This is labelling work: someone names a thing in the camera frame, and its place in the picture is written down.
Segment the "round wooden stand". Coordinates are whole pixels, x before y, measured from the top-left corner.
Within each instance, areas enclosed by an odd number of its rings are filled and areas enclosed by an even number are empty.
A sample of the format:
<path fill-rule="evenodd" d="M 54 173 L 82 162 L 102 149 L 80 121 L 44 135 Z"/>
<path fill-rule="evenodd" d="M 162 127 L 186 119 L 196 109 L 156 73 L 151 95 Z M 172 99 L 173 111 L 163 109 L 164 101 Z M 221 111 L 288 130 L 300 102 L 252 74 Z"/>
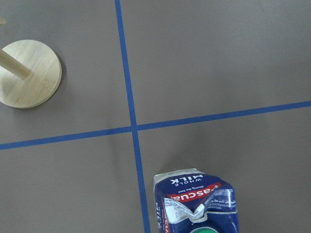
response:
<path fill-rule="evenodd" d="M 61 62 L 46 44 L 15 41 L 0 49 L 0 102 L 26 109 L 47 101 L 62 77 Z"/>

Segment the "blue white milk carton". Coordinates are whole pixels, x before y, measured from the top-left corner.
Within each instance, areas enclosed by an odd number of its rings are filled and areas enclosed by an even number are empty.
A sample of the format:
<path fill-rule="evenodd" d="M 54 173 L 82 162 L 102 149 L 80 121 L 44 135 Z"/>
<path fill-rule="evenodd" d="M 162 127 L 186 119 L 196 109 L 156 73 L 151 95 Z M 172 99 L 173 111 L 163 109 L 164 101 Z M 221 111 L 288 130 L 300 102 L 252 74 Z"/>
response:
<path fill-rule="evenodd" d="M 238 233 L 235 189 L 195 168 L 154 176 L 160 233 Z"/>

